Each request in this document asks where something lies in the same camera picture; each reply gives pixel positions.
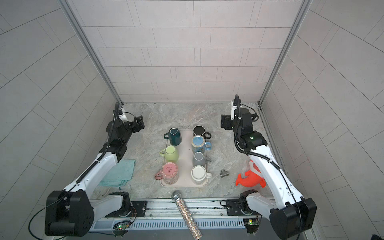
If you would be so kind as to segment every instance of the tray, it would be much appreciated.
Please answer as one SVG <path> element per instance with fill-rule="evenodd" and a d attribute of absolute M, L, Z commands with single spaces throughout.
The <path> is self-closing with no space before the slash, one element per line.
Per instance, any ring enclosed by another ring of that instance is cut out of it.
<path fill-rule="evenodd" d="M 174 184 L 167 184 L 164 179 L 160 181 L 161 185 L 164 187 L 204 187 L 208 183 L 208 179 L 205 179 L 202 184 L 197 185 L 191 176 L 191 171 L 193 168 L 192 158 L 193 152 L 191 150 L 191 140 L 193 138 L 193 130 L 192 129 L 179 129 L 181 134 L 181 143 L 175 148 L 179 152 L 179 159 L 176 162 L 178 171 L 179 171 L 179 179 Z M 166 146 L 171 145 L 169 140 L 167 140 Z M 204 153 L 205 159 L 207 159 L 207 151 Z"/>

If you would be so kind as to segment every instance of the glittery microphone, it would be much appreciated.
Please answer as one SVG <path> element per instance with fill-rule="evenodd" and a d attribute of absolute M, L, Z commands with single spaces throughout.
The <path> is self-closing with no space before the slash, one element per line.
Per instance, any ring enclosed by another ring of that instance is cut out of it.
<path fill-rule="evenodd" d="M 200 229 L 197 227 L 195 220 L 193 220 L 191 212 L 185 205 L 184 200 L 181 198 L 180 191 L 174 191 L 171 197 L 172 200 L 176 203 L 176 206 L 179 209 L 181 215 L 183 216 L 184 221 L 188 226 L 192 236 L 195 238 L 195 240 L 199 240 L 203 235 L 201 234 Z"/>

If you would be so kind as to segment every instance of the marble countertop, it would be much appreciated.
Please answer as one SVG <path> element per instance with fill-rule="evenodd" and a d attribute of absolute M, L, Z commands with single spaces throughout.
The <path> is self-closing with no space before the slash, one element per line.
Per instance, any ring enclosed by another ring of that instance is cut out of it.
<path fill-rule="evenodd" d="M 257 111 L 256 104 L 247 105 Z M 220 127 L 220 115 L 230 114 L 229 103 L 126 104 L 124 108 L 135 116 L 143 115 L 145 124 L 143 130 L 132 134 L 123 157 L 136 160 L 132 179 L 121 187 L 121 191 L 128 192 L 130 198 L 170 198 L 174 190 L 180 190 L 183 197 L 238 197 L 250 189 L 242 185 L 235 186 L 237 175 L 241 173 L 245 177 L 244 173 L 249 170 L 250 158 L 236 150 L 233 131 Z M 196 125 L 202 125 L 212 133 L 209 140 L 212 150 L 207 151 L 212 178 L 204 187 L 163 187 L 159 180 L 154 179 L 163 162 L 159 155 L 165 145 L 163 135 L 171 127 L 193 129 Z M 253 128 L 267 139 L 261 119 L 253 123 Z M 227 170 L 229 176 L 221 178 L 221 169 Z M 272 196 L 268 185 L 265 188 L 256 185 L 253 189 L 264 196 Z M 92 199 L 101 199 L 108 193 L 118 191 L 117 187 L 98 186 Z"/>

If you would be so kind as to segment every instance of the black mug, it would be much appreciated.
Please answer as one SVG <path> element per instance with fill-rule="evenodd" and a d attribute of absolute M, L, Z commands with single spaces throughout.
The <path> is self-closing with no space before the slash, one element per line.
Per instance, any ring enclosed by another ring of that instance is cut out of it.
<path fill-rule="evenodd" d="M 169 139 L 171 145 L 177 146 L 181 143 L 181 133 L 176 127 L 173 127 L 164 134 L 164 139 Z"/>
<path fill-rule="evenodd" d="M 210 134 L 209 132 L 206 132 L 205 128 L 200 125 L 197 125 L 196 127 L 193 128 L 193 135 L 194 136 L 200 135 L 200 136 L 203 136 L 205 139 L 211 139 L 212 137 L 212 134 Z"/>

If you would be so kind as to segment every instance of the teal mug handle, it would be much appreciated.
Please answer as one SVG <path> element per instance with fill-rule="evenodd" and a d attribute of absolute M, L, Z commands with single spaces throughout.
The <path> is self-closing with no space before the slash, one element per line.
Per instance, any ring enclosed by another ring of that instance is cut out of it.
<path fill-rule="evenodd" d="M 207 151 L 211 150 L 211 149 L 212 149 L 212 143 L 210 143 L 210 142 L 205 142 L 205 149 L 206 149 Z"/>

